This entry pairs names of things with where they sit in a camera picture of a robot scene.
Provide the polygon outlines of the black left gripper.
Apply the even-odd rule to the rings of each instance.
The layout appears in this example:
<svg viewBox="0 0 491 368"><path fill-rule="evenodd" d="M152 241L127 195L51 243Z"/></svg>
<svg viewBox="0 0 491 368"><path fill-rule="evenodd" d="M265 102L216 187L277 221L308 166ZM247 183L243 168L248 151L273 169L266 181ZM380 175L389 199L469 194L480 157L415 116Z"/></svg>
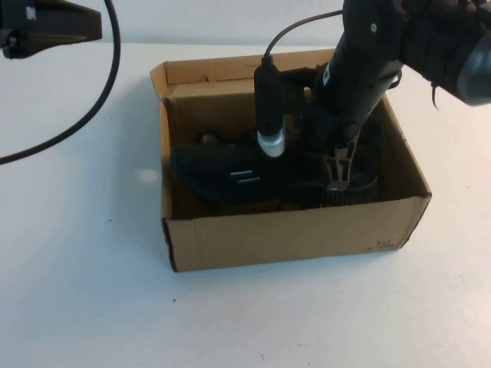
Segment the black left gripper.
<svg viewBox="0 0 491 368"><path fill-rule="evenodd" d="M14 32L23 29L26 32ZM102 38L100 12L68 1L1 0L5 58L25 59L49 48Z"/></svg>

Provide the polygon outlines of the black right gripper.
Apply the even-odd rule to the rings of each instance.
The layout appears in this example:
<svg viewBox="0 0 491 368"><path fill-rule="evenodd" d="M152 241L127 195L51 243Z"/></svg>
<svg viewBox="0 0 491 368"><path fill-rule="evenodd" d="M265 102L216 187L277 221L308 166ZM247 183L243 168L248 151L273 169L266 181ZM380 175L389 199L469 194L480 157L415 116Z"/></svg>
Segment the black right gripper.
<svg viewBox="0 0 491 368"><path fill-rule="evenodd" d="M363 124L401 72L399 61L373 58L341 38L317 85L317 104L337 120L323 151L328 192L350 185L351 167Z"/></svg>

